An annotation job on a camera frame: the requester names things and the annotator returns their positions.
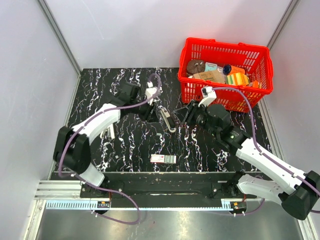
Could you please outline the white black stapler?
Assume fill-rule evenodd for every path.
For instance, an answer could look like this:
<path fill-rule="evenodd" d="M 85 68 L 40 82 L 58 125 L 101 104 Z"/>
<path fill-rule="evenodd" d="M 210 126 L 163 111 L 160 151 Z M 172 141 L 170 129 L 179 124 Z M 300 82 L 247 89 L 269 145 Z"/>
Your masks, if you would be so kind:
<path fill-rule="evenodd" d="M 171 132 L 171 133 L 176 132 L 176 124 L 175 124 L 175 121 L 173 120 L 173 117 L 171 116 L 170 112 L 165 107 L 161 107 L 160 113 L 163 117 L 163 120 L 164 120 L 169 132 Z"/>

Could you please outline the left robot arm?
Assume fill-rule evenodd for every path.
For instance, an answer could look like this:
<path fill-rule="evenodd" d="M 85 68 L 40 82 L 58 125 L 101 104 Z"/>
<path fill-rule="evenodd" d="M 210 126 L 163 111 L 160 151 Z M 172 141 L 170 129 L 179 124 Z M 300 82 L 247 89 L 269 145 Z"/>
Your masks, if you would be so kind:
<path fill-rule="evenodd" d="M 148 82 L 142 100 L 138 99 L 140 90 L 138 85 L 126 82 L 94 115 L 73 127 L 63 126 L 58 131 L 53 160 L 91 184 L 90 190 L 98 198 L 106 196 L 109 189 L 104 174 L 92 164 L 93 141 L 105 130 L 111 133 L 113 124 L 129 114 L 137 114 L 146 122 L 158 120 L 154 98 L 160 94 L 160 88 Z"/>

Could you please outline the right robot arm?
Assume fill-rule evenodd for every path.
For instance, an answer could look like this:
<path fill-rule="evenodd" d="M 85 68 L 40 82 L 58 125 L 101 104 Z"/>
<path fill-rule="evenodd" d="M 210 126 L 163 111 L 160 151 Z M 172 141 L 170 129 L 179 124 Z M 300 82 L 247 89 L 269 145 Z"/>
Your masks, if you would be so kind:
<path fill-rule="evenodd" d="M 221 104 L 205 106 L 193 100 L 173 113 L 181 123 L 203 128 L 225 152 L 254 165 L 270 178 L 256 179 L 238 172 L 228 182 L 231 197 L 245 194 L 264 198 L 281 205 L 298 220 L 305 220 L 313 211 L 320 198 L 320 175 L 297 169 L 261 147 L 250 134 L 231 123 L 230 113 Z"/>

